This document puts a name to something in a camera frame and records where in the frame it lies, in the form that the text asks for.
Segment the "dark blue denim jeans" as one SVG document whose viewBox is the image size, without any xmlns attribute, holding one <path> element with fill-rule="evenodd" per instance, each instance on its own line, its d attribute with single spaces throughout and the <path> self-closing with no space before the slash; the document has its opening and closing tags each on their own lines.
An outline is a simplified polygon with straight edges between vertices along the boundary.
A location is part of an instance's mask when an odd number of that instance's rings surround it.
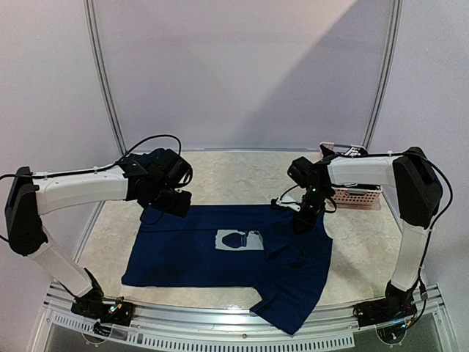
<svg viewBox="0 0 469 352">
<path fill-rule="evenodd" d="M 128 159 L 130 161 L 136 162 L 137 164 L 143 167 L 147 167 L 148 165 L 157 162 L 160 159 L 160 157 L 164 154 L 164 152 L 165 152 L 164 148 L 157 148 L 150 153 L 142 153 L 142 154 L 131 153 L 128 156 Z"/>
</svg>

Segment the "blue garment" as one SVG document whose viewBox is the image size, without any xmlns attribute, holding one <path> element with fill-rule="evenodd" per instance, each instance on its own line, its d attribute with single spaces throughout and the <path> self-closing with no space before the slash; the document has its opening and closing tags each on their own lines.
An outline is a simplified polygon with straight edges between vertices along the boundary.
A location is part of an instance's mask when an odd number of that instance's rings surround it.
<svg viewBox="0 0 469 352">
<path fill-rule="evenodd" d="M 322 220 L 296 234 L 293 216 L 269 205 L 194 205 L 183 218 L 147 209 L 122 284 L 251 287 L 251 311 L 295 334 L 322 295 L 333 241 Z"/>
</svg>

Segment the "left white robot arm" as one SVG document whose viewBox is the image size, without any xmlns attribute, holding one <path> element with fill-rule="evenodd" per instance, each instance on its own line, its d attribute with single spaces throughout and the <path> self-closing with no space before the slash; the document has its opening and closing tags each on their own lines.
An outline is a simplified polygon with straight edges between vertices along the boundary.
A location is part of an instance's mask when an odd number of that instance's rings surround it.
<svg viewBox="0 0 469 352">
<path fill-rule="evenodd" d="M 184 217 L 191 205 L 185 191 L 192 166 L 177 152 L 158 148 L 129 154 L 113 164 L 69 172 L 17 170 L 4 208 L 6 242 L 11 250 L 35 261 L 76 298 L 93 318 L 109 311 L 94 277 L 70 259 L 48 233 L 41 217 L 56 210 L 93 202 L 135 201 L 143 209 Z"/>
</svg>

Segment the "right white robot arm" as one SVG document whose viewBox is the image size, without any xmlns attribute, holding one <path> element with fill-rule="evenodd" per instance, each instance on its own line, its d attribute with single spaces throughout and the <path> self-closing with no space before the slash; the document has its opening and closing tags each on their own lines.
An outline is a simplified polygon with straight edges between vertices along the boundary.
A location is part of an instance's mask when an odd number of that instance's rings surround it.
<svg viewBox="0 0 469 352">
<path fill-rule="evenodd" d="M 419 147 L 398 153 L 355 156 L 329 151 L 315 163 L 305 157 L 297 158 L 287 174 L 305 194 L 293 217 L 293 230 L 300 234 L 315 227 L 336 186 L 356 183 L 393 187 L 402 220 L 402 241 L 389 285 L 408 291 L 420 276 L 443 195 L 435 171 Z"/>
</svg>

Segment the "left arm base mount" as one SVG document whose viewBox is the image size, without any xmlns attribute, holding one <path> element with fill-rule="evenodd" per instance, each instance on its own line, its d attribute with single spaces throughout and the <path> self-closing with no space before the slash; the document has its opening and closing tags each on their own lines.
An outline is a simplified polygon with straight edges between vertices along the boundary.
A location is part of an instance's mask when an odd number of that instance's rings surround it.
<svg viewBox="0 0 469 352">
<path fill-rule="evenodd" d="M 106 304 L 104 294 L 100 287 L 93 287 L 82 297 L 75 297 L 71 312 L 85 318 L 99 320 L 101 323 L 111 323 L 120 326 L 129 326 L 135 312 L 135 304 L 126 301 L 123 297 L 117 298 L 114 303 Z"/>
</svg>

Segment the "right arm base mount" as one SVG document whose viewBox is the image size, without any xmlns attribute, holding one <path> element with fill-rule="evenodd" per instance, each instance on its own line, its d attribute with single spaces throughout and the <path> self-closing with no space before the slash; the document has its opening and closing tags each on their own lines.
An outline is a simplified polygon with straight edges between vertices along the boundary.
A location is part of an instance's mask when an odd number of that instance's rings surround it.
<svg viewBox="0 0 469 352">
<path fill-rule="evenodd" d="M 423 301 L 418 310 L 411 292 L 389 293 L 385 298 L 364 301 L 353 307 L 352 313 L 360 328 L 375 326 L 379 340 L 386 345 L 401 344 L 407 331 L 420 320 L 428 299 L 426 288 L 420 292 Z"/>
</svg>

